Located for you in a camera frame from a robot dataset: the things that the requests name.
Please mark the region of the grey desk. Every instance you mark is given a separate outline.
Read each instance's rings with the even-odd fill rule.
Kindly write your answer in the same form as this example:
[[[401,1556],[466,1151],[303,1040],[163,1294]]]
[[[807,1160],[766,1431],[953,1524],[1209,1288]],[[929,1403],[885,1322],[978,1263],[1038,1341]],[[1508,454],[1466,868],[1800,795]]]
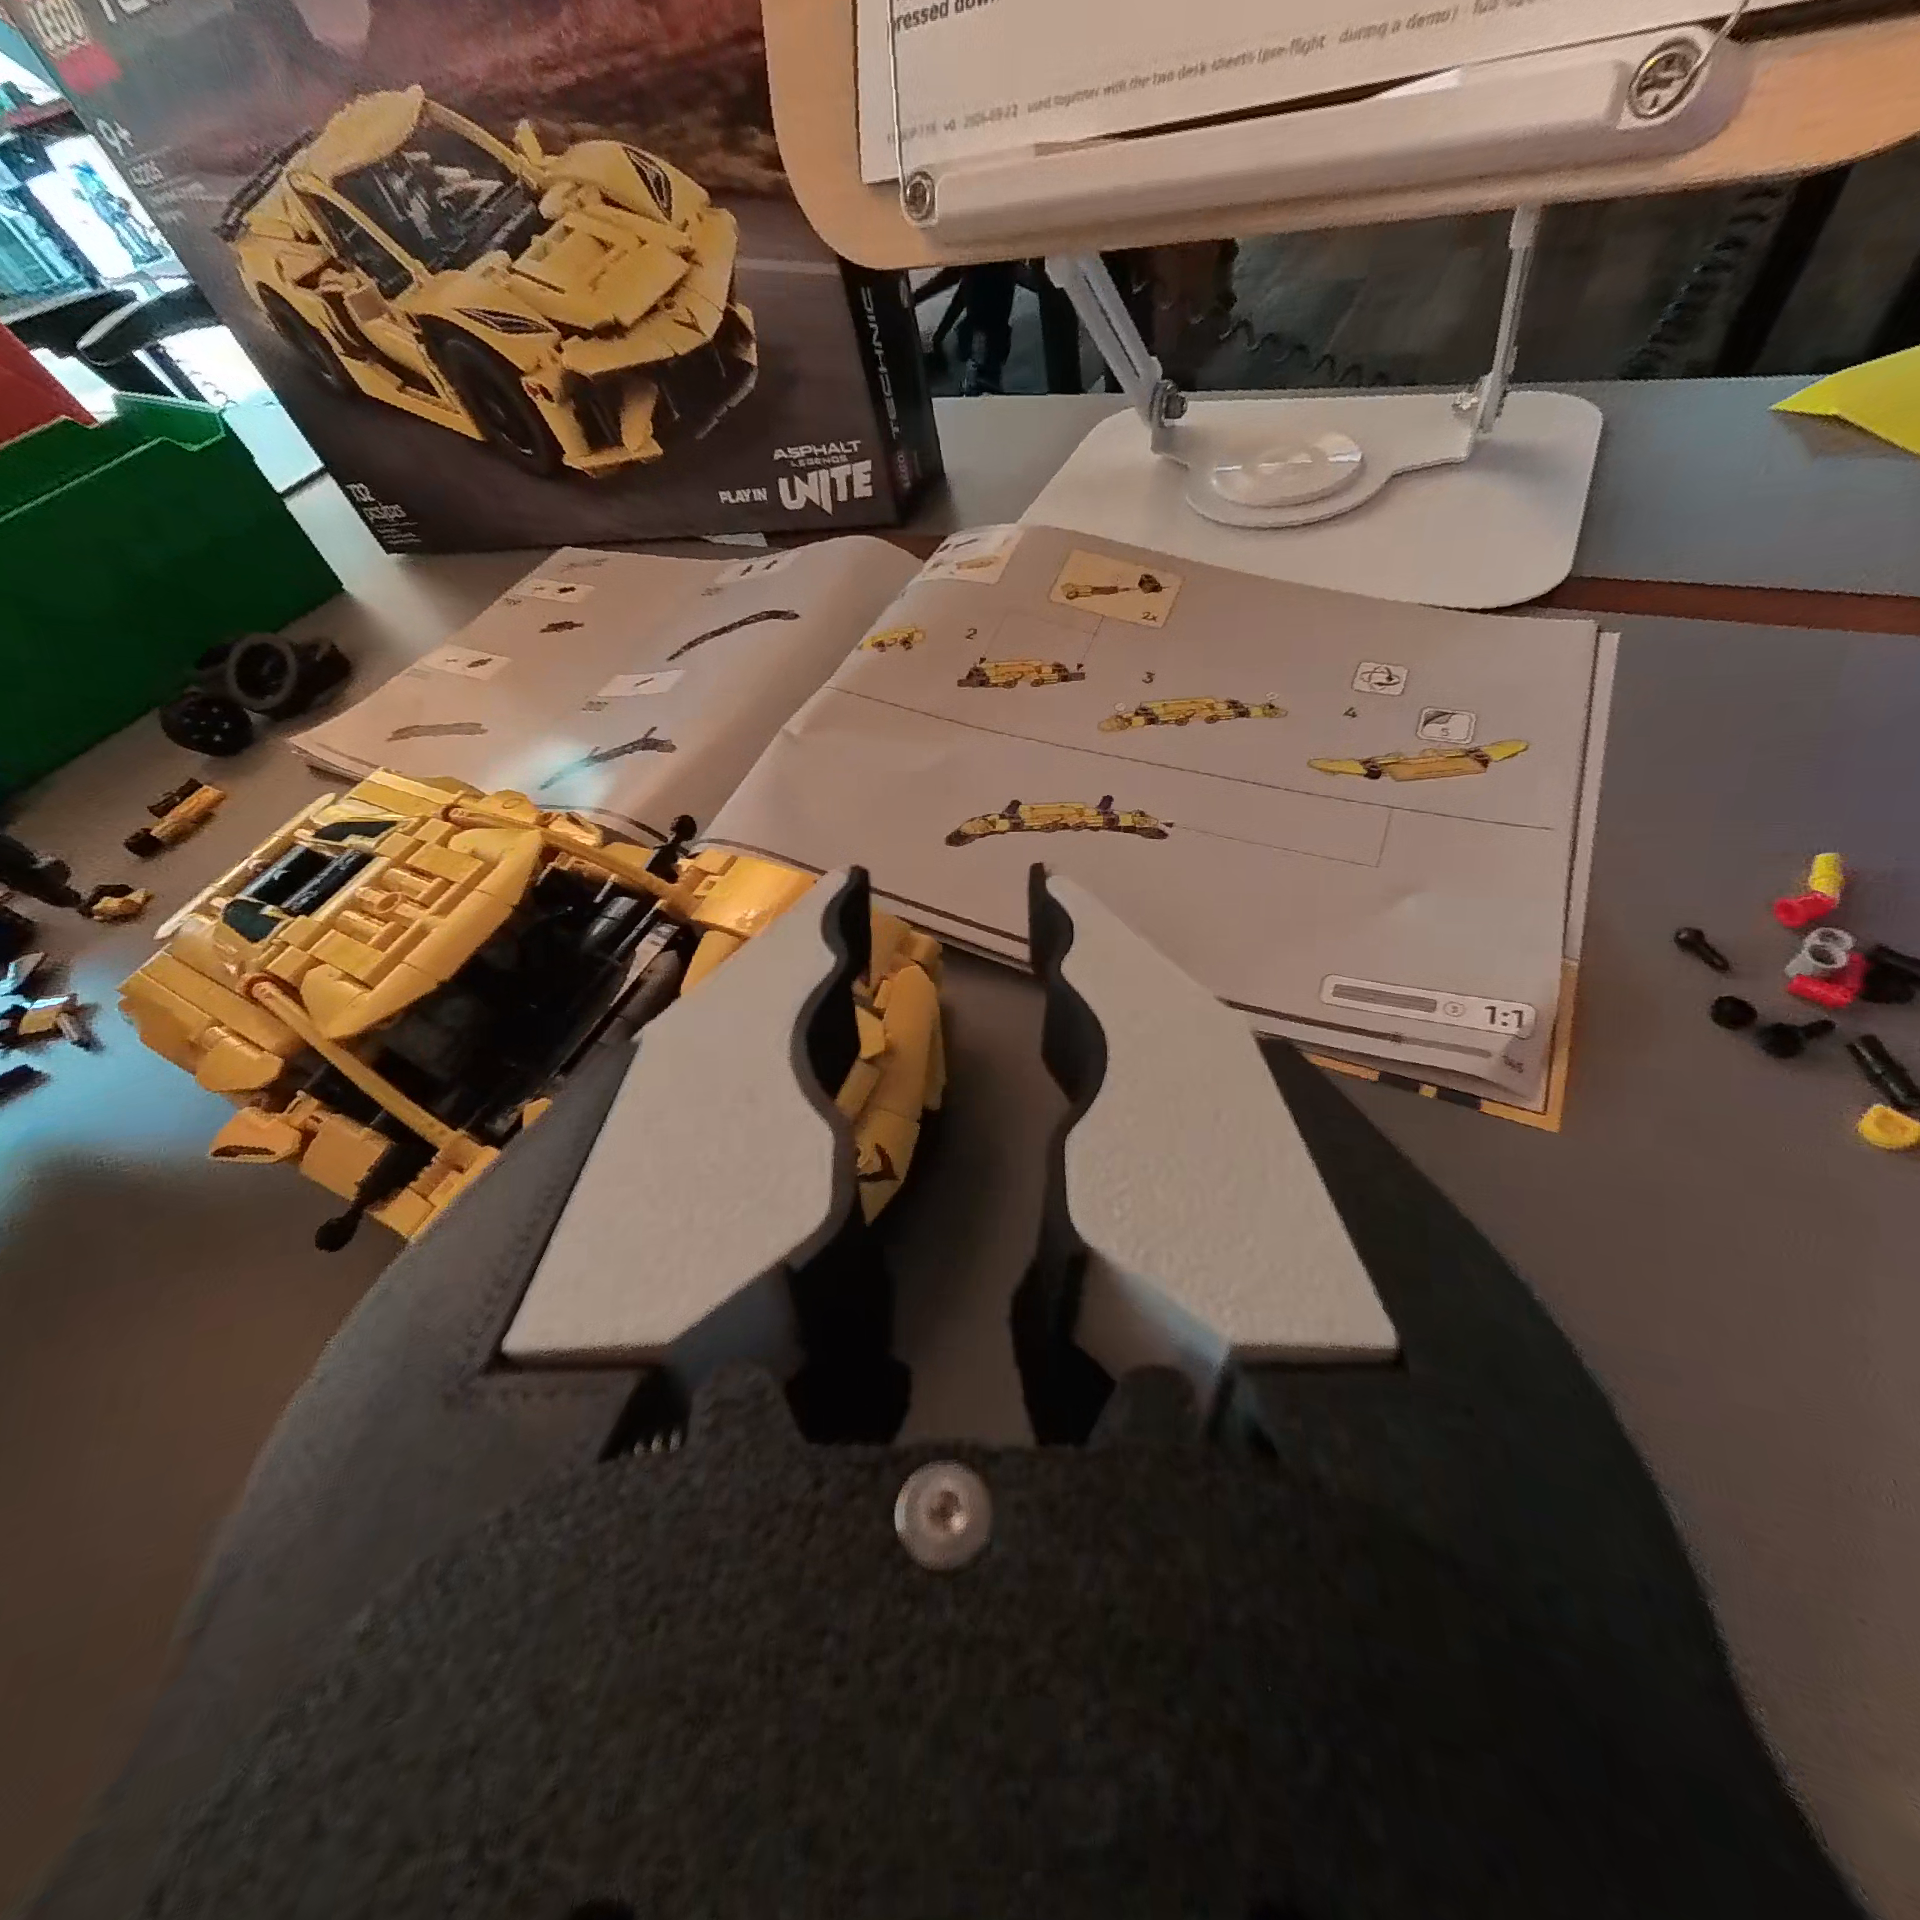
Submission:
[[[1916,1157],[1844,1047],[1707,1027],[1704,928],[1854,865],[1916,952],[1916,463],[1777,416],[1793,380],[1568,384],[1603,411],[1558,604],[1624,614],[1564,1130],[1354,1086],[1603,1379],[1748,1693],[1880,1915],[1916,1915]],[[45,917],[96,1007],[4,1101],[4,1905],[125,1762],[206,1540],[390,1260],[297,1178],[205,1160],[221,1101],[111,1015],[143,928]]]

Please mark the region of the cluster of tiny pin pieces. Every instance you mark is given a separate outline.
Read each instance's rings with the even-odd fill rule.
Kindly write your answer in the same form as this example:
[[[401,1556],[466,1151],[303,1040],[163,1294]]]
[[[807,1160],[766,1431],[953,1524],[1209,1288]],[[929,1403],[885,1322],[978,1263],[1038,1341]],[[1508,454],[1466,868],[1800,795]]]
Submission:
[[[1856,934],[1844,907],[1854,907],[1854,865],[1839,848],[1818,848],[1800,878],[1767,901],[1767,923],[1783,942],[1767,979],[1781,991],[1783,1013],[1767,1015],[1752,995],[1717,991],[1707,1021],[1726,1035],[1745,1035],[1763,1056],[1783,1067],[1834,1042],[1865,1086],[1854,1135],[1885,1157],[1916,1160],[1916,1047],[1898,1047],[1861,1021],[1898,1007],[1916,1013],[1920,963],[1916,947]]]

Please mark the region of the dark toy car box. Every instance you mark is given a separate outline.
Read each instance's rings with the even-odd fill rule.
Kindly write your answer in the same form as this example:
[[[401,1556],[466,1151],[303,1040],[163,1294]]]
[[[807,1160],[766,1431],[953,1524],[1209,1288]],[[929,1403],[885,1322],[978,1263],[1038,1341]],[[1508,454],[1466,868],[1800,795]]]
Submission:
[[[807,228],[752,0],[13,4],[384,550],[902,526],[897,272]]]

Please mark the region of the wooden instruction board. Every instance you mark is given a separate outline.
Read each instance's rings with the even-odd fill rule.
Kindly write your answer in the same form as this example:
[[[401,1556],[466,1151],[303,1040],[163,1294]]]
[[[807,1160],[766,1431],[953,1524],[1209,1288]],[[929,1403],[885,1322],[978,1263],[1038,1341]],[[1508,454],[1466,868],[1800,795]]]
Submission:
[[[978,267],[1822,170],[1916,136],[1916,4],[764,4],[785,177]]]

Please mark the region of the open instruction booklet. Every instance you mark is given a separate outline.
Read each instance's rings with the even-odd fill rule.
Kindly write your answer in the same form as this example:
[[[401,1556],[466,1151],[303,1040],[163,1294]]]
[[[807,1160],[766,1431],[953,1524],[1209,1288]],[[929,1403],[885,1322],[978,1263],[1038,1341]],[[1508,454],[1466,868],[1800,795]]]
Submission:
[[[1615,717],[1595,617],[1295,589],[1054,526],[666,559],[562,547],[291,748],[659,843],[866,868],[1027,963],[1094,888],[1261,1035],[1564,1130]]]

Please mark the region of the stack of black toy wheels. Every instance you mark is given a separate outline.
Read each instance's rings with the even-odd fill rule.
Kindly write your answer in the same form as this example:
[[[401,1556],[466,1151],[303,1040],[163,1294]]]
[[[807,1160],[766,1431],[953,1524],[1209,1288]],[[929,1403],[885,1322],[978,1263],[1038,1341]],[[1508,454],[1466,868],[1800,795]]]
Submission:
[[[187,691],[160,709],[160,733],[187,754],[237,757],[257,728],[308,717],[347,677],[354,660],[328,637],[232,637],[195,660]]]

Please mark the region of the yellow brick toy car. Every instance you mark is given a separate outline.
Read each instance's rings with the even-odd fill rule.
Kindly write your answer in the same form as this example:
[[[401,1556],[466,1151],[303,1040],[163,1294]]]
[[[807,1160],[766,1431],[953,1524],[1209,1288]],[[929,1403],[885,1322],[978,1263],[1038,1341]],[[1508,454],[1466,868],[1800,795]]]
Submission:
[[[812,888],[764,856],[659,848],[518,789],[381,769],[321,795],[163,930],[116,1007],[232,1101],[212,1160],[293,1167],[419,1240],[589,1052],[654,1021]]]

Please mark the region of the green plastic bin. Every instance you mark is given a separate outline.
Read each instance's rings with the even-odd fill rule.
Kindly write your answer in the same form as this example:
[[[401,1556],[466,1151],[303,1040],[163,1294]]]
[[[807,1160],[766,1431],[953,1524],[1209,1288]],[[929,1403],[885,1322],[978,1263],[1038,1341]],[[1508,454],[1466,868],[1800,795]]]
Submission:
[[[190,663],[345,590],[212,406],[122,396],[0,454],[0,789],[183,691]]]

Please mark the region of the scattered small brick pieces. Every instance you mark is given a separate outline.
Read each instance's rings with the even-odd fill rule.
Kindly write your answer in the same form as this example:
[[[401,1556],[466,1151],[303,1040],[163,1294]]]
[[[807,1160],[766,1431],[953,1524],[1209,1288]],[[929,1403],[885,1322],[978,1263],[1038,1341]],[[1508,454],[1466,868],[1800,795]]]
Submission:
[[[201,838],[225,803],[212,782],[183,782],[148,803],[148,822],[137,826],[122,848],[148,865],[183,839]],[[0,1096],[13,1101],[50,1079],[38,1052],[56,1042],[96,1047],[91,1001],[62,979],[41,986],[50,963],[41,928],[26,907],[56,907],[88,928],[137,928],[154,907],[154,888],[141,879],[78,885],[74,868],[56,856],[38,856],[19,838],[0,839]]]

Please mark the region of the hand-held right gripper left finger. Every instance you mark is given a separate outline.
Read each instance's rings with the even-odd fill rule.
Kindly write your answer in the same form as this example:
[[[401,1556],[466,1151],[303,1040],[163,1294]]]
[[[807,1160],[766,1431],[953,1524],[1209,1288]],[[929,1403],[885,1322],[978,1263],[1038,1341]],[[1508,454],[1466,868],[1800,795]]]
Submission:
[[[501,1331],[509,1365],[870,1356],[852,1126],[861,868],[838,868],[640,1035]]]

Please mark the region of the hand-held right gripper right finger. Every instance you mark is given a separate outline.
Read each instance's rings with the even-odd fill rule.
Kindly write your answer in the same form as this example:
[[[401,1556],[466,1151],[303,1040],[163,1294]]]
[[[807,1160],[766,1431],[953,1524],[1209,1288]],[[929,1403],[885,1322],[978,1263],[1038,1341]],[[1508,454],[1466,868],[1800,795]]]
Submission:
[[[1027,913],[1068,1101],[1027,1352],[1102,1375],[1392,1365],[1396,1322],[1251,1027],[1044,865]]]

